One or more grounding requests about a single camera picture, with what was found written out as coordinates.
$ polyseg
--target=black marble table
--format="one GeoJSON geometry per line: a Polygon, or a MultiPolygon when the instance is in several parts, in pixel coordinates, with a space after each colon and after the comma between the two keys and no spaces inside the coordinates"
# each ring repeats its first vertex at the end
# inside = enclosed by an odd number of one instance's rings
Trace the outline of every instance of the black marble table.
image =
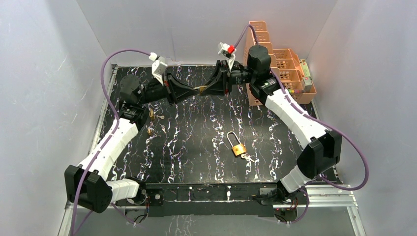
{"type": "MultiPolygon", "coordinates": [[[[204,84],[213,66],[168,67],[191,86],[204,84]]],[[[111,100],[119,103],[119,81],[135,74],[151,78],[150,67],[123,67],[117,71],[111,100]]],[[[303,105],[315,116],[311,104],[303,105]]],[[[156,114],[117,159],[108,180],[134,176],[147,183],[276,182],[295,166],[300,146],[288,127],[264,106],[249,106],[245,86],[227,97],[195,96],[170,106],[166,100],[149,104],[156,114]],[[153,135],[147,129],[154,130],[153,135]],[[254,162],[236,158],[226,139],[234,131],[254,162]]],[[[114,116],[107,109],[101,136],[114,116]]],[[[326,173],[337,177],[333,170],[326,173]]]]}

